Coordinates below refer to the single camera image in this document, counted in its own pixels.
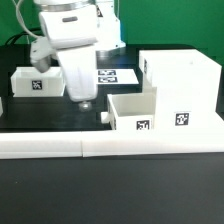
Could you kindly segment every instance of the white base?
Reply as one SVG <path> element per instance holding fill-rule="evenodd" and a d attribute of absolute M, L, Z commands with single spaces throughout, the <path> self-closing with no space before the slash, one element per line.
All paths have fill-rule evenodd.
<path fill-rule="evenodd" d="M 224 152 L 224 122 L 207 128 L 0 134 L 0 159 Z"/>

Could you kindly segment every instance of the white block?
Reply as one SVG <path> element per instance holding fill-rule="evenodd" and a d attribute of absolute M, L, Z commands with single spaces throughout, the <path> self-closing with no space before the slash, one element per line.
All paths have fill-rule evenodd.
<path fill-rule="evenodd" d="M 0 159 L 82 156 L 81 132 L 0 134 Z"/>
<path fill-rule="evenodd" d="M 85 132 L 83 156 L 224 152 L 223 121 L 211 121 L 206 128 Z"/>
<path fill-rule="evenodd" d="M 11 77 L 14 97 L 63 96 L 65 83 L 61 69 L 52 67 L 45 73 L 34 67 L 18 67 Z"/>

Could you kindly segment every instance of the white box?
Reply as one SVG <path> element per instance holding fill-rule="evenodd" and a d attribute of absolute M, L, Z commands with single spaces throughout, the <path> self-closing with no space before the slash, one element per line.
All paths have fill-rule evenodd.
<path fill-rule="evenodd" d="M 215 113 L 219 64 L 197 50 L 146 50 L 139 56 L 143 92 L 157 88 L 154 128 L 195 127 Z"/>
<path fill-rule="evenodd" d="M 147 94 L 108 95 L 108 121 L 113 130 L 150 130 L 154 125 L 156 90 Z"/>
<path fill-rule="evenodd" d="M 14 97 L 63 96 L 65 83 L 60 67 L 45 73 L 34 67 L 18 67 L 11 77 Z"/>
<path fill-rule="evenodd" d="M 197 50 L 146 50 L 139 56 L 144 80 L 150 84 L 144 84 L 143 91 L 157 87 L 163 101 L 175 103 L 176 97 L 183 96 L 183 102 L 191 102 L 188 110 L 215 112 L 221 65 Z"/>

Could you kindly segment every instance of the white open box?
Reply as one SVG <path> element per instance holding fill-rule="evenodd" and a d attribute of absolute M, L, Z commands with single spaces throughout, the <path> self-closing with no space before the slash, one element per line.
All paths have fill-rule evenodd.
<path fill-rule="evenodd" d="M 60 67 L 52 67 L 45 73 L 34 67 L 18 67 L 11 83 L 14 97 L 63 96 L 65 89 Z"/>
<path fill-rule="evenodd" d="M 108 95 L 108 116 L 112 129 L 118 131 L 152 129 L 155 94 L 156 90 L 147 94 Z"/>

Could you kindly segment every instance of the black table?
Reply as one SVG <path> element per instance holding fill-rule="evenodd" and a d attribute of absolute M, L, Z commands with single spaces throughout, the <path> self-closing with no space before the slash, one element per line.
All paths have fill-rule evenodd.
<path fill-rule="evenodd" d="M 129 46 L 126 55 L 98 66 L 137 71 L 138 49 L 184 47 L 189 48 Z M 139 86 L 102 88 L 93 111 L 78 120 L 73 117 L 79 113 L 77 105 L 66 94 L 44 101 L 13 99 L 9 77 L 16 66 L 29 66 L 29 47 L 1 47 L 0 55 L 0 93 L 6 109 L 0 119 L 1 132 L 109 129 L 98 120 L 107 91 L 141 91 L 137 71 Z M 58 108 L 56 115 L 52 105 Z M 36 113 L 38 108 L 42 116 Z M 2 224 L 221 224 L 223 211 L 223 153 L 0 160 Z"/>

